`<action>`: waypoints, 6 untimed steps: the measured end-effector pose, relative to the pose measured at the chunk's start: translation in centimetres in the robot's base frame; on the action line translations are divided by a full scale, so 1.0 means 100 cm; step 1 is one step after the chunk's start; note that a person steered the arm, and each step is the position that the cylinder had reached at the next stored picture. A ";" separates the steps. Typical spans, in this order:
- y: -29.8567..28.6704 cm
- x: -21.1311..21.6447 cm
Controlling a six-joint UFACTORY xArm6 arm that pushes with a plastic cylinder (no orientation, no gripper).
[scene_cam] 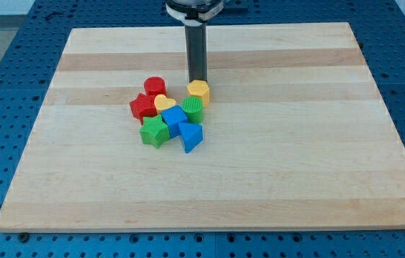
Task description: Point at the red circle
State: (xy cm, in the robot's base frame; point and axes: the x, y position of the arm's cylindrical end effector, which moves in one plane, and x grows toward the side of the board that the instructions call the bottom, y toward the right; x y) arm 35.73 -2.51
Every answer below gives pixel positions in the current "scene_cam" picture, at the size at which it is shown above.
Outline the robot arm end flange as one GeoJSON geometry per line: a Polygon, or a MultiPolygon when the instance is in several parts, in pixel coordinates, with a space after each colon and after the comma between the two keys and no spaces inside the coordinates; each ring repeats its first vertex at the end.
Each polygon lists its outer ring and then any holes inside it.
{"type": "Polygon", "coordinates": [[[198,27],[224,8],[224,0],[165,0],[166,11],[185,26],[198,27]]]}

